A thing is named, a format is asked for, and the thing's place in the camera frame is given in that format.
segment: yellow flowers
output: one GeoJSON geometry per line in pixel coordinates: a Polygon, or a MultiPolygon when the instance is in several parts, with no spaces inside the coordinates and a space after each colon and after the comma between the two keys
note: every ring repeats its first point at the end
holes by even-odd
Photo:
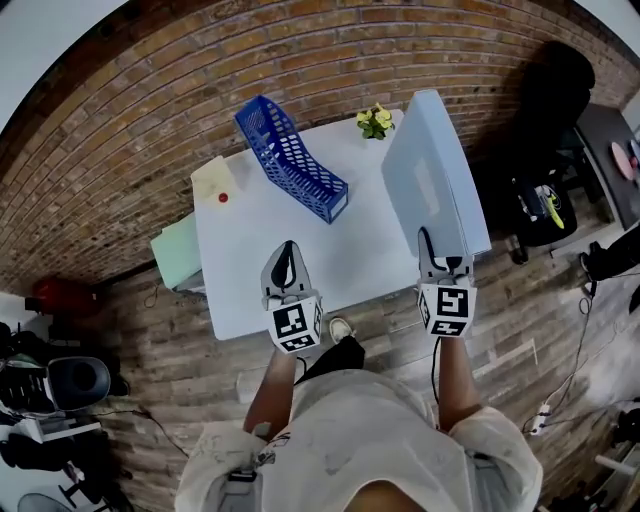
{"type": "Polygon", "coordinates": [[[391,122],[391,112],[385,109],[380,103],[376,103],[375,108],[366,112],[358,112],[356,115],[358,128],[362,129],[362,137],[365,139],[385,138],[385,131],[395,128],[391,122]]]}

